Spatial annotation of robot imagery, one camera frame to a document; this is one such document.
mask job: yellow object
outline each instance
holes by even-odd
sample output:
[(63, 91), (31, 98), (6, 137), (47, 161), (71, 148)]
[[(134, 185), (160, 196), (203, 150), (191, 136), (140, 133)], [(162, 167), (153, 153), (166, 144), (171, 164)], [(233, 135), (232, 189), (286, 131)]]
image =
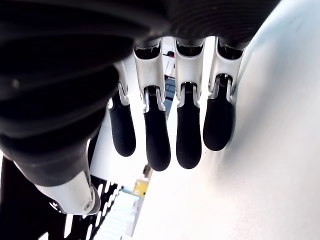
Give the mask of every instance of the yellow object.
[(139, 196), (139, 197), (144, 197), (146, 195), (148, 185), (149, 185), (149, 183), (147, 181), (137, 179), (135, 181), (135, 185), (134, 185), (134, 189), (133, 189), (132, 194)]

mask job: screw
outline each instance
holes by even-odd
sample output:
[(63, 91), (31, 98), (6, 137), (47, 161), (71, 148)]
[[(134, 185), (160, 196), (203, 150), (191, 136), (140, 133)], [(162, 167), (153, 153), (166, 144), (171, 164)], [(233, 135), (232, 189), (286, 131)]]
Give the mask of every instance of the screw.
[(85, 206), (84, 210), (86, 211), (88, 208), (90, 208), (92, 205), (92, 201), (88, 202), (87, 205)]

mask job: black rubber fingertip pad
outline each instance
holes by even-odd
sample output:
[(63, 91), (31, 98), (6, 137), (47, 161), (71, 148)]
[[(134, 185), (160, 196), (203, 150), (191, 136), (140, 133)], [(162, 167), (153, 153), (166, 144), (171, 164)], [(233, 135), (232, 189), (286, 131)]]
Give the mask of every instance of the black rubber fingertip pad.
[(167, 130), (166, 111), (154, 106), (144, 113), (146, 157), (150, 167), (161, 172), (170, 164), (171, 149)]
[(131, 117), (130, 104), (122, 105), (119, 92), (112, 98), (113, 106), (109, 109), (112, 139), (115, 150), (123, 157), (131, 156), (136, 150), (136, 135)]
[(223, 149), (232, 132), (232, 105), (226, 99), (208, 99), (203, 126), (203, 142), (212, 151)]
[(200, 109), (193, 101), (177, 108), (176, 158), (184, 169), (193, 169), (201, 158)]

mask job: white table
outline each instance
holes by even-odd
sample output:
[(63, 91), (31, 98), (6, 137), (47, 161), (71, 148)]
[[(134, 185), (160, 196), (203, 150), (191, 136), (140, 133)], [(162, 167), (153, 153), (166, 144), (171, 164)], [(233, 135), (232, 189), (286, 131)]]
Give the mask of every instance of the white table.
[[(275, 9), (245, 52), (231, 143), (220, 152), (203, 144), (192, 170), (175, 157), (172, 107), (171, 164), (152, 175), (134, 240), (320, 239), (319, 13), (318, 0)], [(201, 127), (212, 53), (208, 39)]]

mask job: robotic finger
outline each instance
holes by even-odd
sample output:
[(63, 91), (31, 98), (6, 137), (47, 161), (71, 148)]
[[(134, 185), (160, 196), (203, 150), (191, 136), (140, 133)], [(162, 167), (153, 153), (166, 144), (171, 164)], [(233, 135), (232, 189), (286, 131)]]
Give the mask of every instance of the robotic finger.
[(162, 39), (138, 44), (133, 50), (144, 104), (146, 156), (155, 171), (165, 170), (171, 160), (167, 130), (165, 101), (165, 77), (162, 62)]

